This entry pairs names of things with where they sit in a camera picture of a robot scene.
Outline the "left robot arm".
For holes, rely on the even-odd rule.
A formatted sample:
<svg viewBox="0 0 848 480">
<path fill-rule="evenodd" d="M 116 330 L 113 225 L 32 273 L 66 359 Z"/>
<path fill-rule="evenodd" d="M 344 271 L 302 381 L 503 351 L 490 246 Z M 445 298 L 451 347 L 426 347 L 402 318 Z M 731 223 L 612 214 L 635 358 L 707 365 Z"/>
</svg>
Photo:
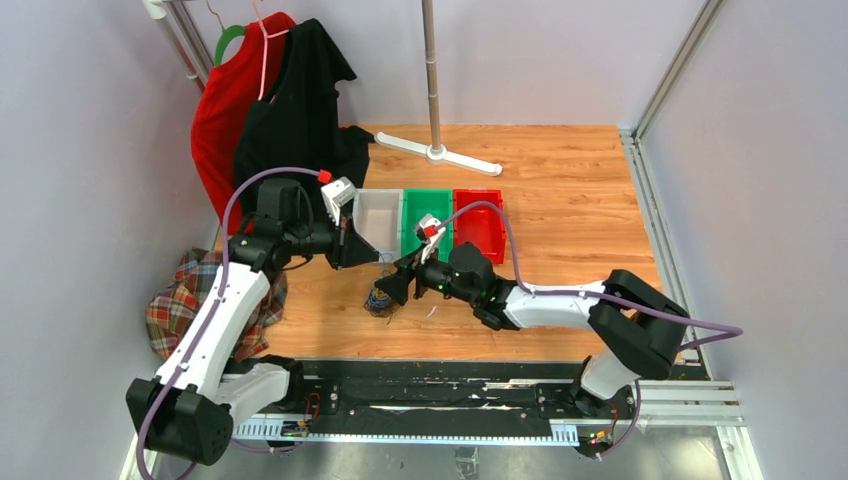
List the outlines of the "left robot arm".
<svg viewBox="0 0 848 480">
<path fill-rule="evenodd" d="M 293 257 L 326 258 L 334 269 L 374 262 L 378 251 L 355 230 L 357 194 L 345 177 L 312 171 L 326 219 L 314 213 L 295 167 L 254 176 L 257 210 L 244 218 L 223 252 L 211 291 L 174 353 L 145 380 L 135 379 L 126 403 L 137 431 L 136 460 L 146 451 L 212 465 L 236 427 L 274 405 L 301 411 L 308 397 L 302 364 L 266 355 L 233 380 L 222 376 L 252 313 Z"/>
</svg>

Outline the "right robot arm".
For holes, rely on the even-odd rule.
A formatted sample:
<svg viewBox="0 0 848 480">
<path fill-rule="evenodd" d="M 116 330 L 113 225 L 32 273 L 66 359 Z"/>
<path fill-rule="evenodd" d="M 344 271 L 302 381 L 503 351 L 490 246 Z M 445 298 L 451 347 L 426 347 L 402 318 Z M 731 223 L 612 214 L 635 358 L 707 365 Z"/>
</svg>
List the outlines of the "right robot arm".
<svg viewBox="0 0 848 480">
<path fill-rule="evenodd" d="M 446 261 L 418 249 L 394 267 L 374 285 L 399 305 L 434 291 L 467 303 L 473 316 L 495 331 L 557 327 L 594 332 L 604 348 L 583 362 L 566 397 L 587 417 L 601 414 L 637 380 L 668 379 L 686 330 L 687 313 L 627 270 L 578 286 L 533 286 L 497 275 L 471 243 L 454 248 Z"/>
</svg>

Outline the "white plastic bin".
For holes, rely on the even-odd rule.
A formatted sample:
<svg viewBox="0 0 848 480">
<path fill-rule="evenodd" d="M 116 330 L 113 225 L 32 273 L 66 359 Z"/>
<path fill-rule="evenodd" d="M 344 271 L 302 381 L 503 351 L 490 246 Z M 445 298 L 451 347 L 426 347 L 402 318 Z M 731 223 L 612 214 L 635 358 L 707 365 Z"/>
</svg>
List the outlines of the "white plastic bin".
<svg viewBox="0 0 848 480">
<path fill-rule="evenodd" d="M 354 199 L 356 231 L 378 251 L 380 263 L 401 256 L 403 194 L 401 189 L 360 189 Z"/>
</svg>

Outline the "red plastic bin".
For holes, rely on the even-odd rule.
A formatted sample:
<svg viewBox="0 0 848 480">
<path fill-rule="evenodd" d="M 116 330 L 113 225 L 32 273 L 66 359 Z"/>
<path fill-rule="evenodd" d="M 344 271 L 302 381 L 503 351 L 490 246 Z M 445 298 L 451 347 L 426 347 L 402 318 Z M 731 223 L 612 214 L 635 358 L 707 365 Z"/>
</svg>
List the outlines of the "red plastic bin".
<svg viewBox="0 0 848 480">
<path fill-rule="evenodd" d="M 455 211 L 476 201 L 492 203 L 499 209 L 503 207 L 503 197 L 500 190 L 453 190 Z M 500 216 L 491 208 L 476 206 L 470 209 L 453 222 L 453 230 L 453 243 L 455 247 L 470 242 L 493 264 L 500 265 L 503 263 L 506 248 L 506 230 Z"/>
</svg>

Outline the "white stand with pole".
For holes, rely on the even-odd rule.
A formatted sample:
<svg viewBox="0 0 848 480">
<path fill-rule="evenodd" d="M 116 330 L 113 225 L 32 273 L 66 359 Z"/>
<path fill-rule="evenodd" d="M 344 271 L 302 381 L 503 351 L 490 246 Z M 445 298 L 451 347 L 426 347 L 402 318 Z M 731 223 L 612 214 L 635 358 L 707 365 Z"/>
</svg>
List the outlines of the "white stand with pole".
<svg viewBox="0 0 848 480">
<path fill-rule="evenodd" d="M 442 141 L 433 2 L 422 0 L 421 10 L 430 143 L 425 145 L 385 132 L 377 132 L 374 139 L 380 146 L 425 158 L 432 165 L 450 165 L 482 175 L 498 176 L 503 171 L 501 164 L 456 153 L 449 150 Z"/>
</svg>

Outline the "black shirt on hanger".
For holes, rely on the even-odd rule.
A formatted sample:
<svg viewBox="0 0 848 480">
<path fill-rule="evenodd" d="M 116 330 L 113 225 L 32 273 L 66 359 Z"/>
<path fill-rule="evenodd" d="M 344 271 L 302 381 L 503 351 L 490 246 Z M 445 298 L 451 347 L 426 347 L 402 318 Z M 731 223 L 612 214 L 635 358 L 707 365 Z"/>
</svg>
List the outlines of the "black shirt on hanger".
<svg viewBox="0 0 848 480">
<path fill-rule="evenodd" d="M 264 96 L 248 110 L 234 154 L 234 186 L 275 167 L 326 170 L 364 186 L 370 132 L 339 123 L 337 84 L 357 74 L 316 19 L 285 36 L 282 63 Z"/>
</svg>

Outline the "plaid flannel shirt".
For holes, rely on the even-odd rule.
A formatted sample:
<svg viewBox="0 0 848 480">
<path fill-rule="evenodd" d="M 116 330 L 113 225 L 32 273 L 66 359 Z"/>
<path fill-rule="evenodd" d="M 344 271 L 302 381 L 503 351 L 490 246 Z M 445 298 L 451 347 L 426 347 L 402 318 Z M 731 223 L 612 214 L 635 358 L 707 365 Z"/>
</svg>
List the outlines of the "plaid flannel shirt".
<svg viewBox="0 0 848 480">
<path fill-rule="evenodd" d="M 151 349 L 164 359 L 177 349 L 212 290 L 220 251 L 192 248 L 184 252 L 171 283 L 159 291 L 145 309 Z M 244 361 L 269 348 L 267 328 L 283 317 L 288 293 L 285 273 L 277 276 L 268 294 L 253 309 L 233 349 L 232 357 Z"/>
</svg>

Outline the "red shirt on hanger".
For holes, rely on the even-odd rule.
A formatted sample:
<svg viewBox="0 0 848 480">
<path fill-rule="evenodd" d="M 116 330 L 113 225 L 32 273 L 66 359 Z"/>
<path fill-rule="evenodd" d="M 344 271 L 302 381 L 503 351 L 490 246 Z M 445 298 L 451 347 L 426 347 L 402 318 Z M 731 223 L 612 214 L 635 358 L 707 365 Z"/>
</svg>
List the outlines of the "red shirt on hanger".
<svg viewBox="0 0 848 480">
<path fill-rule="evenodd" d="M 294 19 L 283 12 L 274 13 L 263 20 L 270 33 L 286 30 L 296 24 Z M 270 40 L 266 86 L 270 86 L 276 78 L 285 43 L 284 37 Z M 262 50 L 263 37 L 259 24 L 250 23 L 238 51 L 211 70 L 193 119 L 191 155 L 219 218 L 223 217 L 237 187 L 233 161 L 248 110 L 257 101 Z"/>
</svg>

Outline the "pink clothes hanger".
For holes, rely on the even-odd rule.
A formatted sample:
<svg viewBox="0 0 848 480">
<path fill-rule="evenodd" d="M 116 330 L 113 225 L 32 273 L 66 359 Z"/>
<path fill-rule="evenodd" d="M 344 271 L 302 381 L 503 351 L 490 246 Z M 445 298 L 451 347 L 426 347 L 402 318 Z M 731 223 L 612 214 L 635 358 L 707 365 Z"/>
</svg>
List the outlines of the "pink clothes hanger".
<svg viewBox="0 0 848 480">
<path fill-rule="evenodd" d="M 257 23 L 259 24 L 259 28 L 260 28 L 260 31 L 261 31 L 262 37 L 263 37 L 263 50 L 262 50 L 262 56 L 261 56 L 262 63 L 261 63 L 261 70 L 260 70 L 260 76 L 259 76 L 259 92 L 258 92 L 258 96 L 257 96 L 257 100 L 261 101 L 262 98 L 265 95 L 265 76 L 266 76 L 266 73 L 267 73 L 267 70 L 268 70 L 268 55 L 269 55 L 270 40 L 273 39 L 273 38 L 283 37 L 283 36 L 287 35 L 289 33 L 289 30 L 286 29 L 286 30 L 280 30 L 280 31 L 275 32 L 275 33 L 270 33 L 268 31 L 268 29 L 266 28 L 266 25 L 264 23 L 263 16 L 262 16 L 260 8 L 259 8 L 259 1 L 258 0 L 251 0 L 251 5 L 252 5 L 253 11 L 254 11 L 254 13 L 257 17 Z"/>
</svg>

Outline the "white clothes rack pole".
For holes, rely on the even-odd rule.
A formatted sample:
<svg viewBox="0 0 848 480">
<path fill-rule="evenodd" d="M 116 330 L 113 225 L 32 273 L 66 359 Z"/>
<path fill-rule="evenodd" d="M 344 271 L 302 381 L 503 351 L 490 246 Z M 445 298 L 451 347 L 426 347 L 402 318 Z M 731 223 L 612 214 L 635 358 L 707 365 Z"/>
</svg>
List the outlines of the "white clothes rack pole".
<svg viewBox="0 0 848 480">
<path fill-rule="evenodd" d="M 191 14 L 188 0 L 142 0 L 185 68 L 186 78 L 200 93 L 206 89 L 213 58 Z"/>
</svg>

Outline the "green clothes hanger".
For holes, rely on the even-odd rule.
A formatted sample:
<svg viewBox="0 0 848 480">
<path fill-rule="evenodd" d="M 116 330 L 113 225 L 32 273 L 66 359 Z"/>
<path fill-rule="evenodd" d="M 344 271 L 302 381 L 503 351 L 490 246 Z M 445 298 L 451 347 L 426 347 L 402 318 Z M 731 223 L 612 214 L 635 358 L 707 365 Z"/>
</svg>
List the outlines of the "green clothes hanger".
<svg viewBox="0 0 848 480">
<path fill-rule="evenodd" d="M 244 37 L 245 34 L 246 27 L 244 25 L 231 25 L 222 30 L 215 46 L 213 56 L 214 67 L 220 66 L 223 63 L 226 50 L 230 43 L 236 38 Z"/>
</svg>

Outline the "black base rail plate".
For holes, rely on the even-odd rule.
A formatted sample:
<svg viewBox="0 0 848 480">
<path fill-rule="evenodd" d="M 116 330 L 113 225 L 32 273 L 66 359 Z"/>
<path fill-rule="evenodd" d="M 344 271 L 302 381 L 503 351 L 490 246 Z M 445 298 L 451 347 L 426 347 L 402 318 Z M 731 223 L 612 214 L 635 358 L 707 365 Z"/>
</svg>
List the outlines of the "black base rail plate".
<svg viewBox="0 0 848 480">
<path fill-rule="evenodd" d="M 631 388 L 610 401 L 571 398 L 575 362 L 306 360 L 292 400 L 265 407 L 315 435 L 395 438 L 542 438 L 552 421 L 622 427 Z"/>
</svg>

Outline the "aluminium corner frame post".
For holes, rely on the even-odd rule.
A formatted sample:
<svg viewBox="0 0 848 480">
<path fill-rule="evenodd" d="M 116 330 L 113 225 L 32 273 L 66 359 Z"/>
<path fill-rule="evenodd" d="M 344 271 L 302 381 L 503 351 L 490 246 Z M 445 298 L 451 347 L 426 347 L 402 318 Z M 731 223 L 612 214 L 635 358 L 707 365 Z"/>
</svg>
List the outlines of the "aluminium corner frame post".
<svg viewBox="0 0 848 480">
<path fill-rule="evenodd" d="M 632 129 L 631 137 L 635 143 L 640 142 L 652 128 L 692 55 L 704 39 L 716 15 L 723 6 L 723 0 L 707 0 L 701 5 L 695 19 L 688 28 L 686 35 L 639 117 L 636 126 Z"/>
</svg>

